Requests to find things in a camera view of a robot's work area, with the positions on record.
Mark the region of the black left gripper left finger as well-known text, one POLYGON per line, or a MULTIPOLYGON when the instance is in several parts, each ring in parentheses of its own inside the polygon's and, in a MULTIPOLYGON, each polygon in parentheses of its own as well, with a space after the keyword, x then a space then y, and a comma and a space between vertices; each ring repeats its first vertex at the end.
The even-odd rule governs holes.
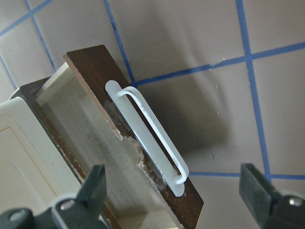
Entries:
POLYGON ((64 198, 51 208, 58 229, 105 229, 99 220, 106 198, 104 165, 94 165, 74 198, 64 198))

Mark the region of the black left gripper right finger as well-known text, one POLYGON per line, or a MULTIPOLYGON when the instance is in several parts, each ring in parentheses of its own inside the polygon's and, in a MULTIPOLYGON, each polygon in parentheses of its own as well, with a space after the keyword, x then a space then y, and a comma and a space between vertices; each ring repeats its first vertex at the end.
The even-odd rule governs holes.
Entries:
POLYGON ((305 197, 277 190, 253 164, 240 166, 239 194, 261 229, 305 227, 305 197))

